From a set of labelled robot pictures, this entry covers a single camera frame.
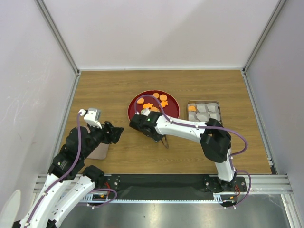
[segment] white backdrop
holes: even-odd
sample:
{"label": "white backdrop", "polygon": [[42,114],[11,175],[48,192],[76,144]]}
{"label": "white backdrop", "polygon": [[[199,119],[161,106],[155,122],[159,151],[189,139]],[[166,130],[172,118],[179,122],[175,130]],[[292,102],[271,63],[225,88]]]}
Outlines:
{"label": "white backdrop", "polygon": [[287,173],[304,218],[303,10],[304,1],[287,1],[248,73],[276,168]]}
{"label": "white backdrop", "polygon": [[278,0],[45,0],[80,69],[243,67]]}
{"label": "white backdrop", "polygon": [[75,74],[33,0],[0,1],[0,211],[46,173]]}

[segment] wood surface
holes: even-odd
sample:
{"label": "wood surface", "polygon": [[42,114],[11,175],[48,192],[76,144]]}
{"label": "wood surface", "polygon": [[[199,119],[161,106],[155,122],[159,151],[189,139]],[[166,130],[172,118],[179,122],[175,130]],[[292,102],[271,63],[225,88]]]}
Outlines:
{"label": "wood surface", "polygon": [[[107,173],[216,173],[213,162],[205,158],[195,142],[168,136],[170,148],[129,127],[127,108],[139,93],[158,89],[171,94],[179,103],[180,119],[186,119],[190,100],[219,102],[223,125],[244,135],[249,149],[235,156],[238,170],[270,173],[264,145],[251,102],[239,70],[179,71],[93,71],[82,72],[69,114],[65,139],[76,126],[79,109],[101,110],[100,122],[110,121],[124,128],[117,144],[109,147],[105,160],[87,159]],[[243,149],[244,143],[232,135],[232,152]]]}

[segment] white side panel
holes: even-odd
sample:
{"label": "white side panel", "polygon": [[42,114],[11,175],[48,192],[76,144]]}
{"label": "white side panel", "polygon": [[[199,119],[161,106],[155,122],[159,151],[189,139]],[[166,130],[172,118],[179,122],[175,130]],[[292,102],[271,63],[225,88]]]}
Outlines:
{"label": "white side panel", "polygon": [[80,69],[243,67],[278,0],[45,0]]}
{"label": "white side panel", "polygon": [[0,28],[0,209],[20,189],[20,219],[48,170],[75,74],[35,1],[0,1]]}
{"label": "white side panel", "polygon": [[304,1],[286,3],[249,69],[279,173],[304,216]]}

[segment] orange round piece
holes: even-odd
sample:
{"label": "orange round piece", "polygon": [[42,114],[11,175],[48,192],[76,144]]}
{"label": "orange round piece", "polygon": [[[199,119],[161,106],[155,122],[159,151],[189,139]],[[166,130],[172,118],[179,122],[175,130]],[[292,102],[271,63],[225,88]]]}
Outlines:
{"label": "orange round piece", "polygon": [[153,96],[158,99],[160,97],[160,94],[159,93],[154,93]]}
{"label": "orange round piece", "polygon": [[144,103],[144,99],[141,97],[138,99],[137,104],[142,105]]}
{"label": "orange round piece", "polygon": [[189,106],[188,107],[188,111],[189,112],[195,112],[196,111],[196,108],[194,106]]}
{"label": "orange round piece", "polygon": [[150,103],[146,103],[142,106],[143,109],[152,108],[152,107],[153,107],[153,104],[150,104]]}
{"label": "orange round piece", "polygon": [[160,110],[157,107],[150,108],[151,112],[160,112]]}
{"label": "orange round piece", "polygon": [[161,101],[166,101],[167,99],[168,99],[167,95],[165,95],[165,94],[160,95],[160,100]]}
{"label": "orange round piece", "polygon": [[168,101],[162,101],[161,105],[162,105],[163,108],[166,107],[166,106],[168,106]]}

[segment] muffin tin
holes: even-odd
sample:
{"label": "muffin tin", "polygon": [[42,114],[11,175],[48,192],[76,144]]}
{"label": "muffin tin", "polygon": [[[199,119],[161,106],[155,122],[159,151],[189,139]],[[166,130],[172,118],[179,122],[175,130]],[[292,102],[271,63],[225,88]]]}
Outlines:
{"label": "muffin tin", "polygon": [[[195,112],[188,111],[190,106],[195,107]],[[217,101],[189,101],[187,113],[187,119],[190,121],[207,122],[210,118],[213,118],[223,124],[219,103]]]}

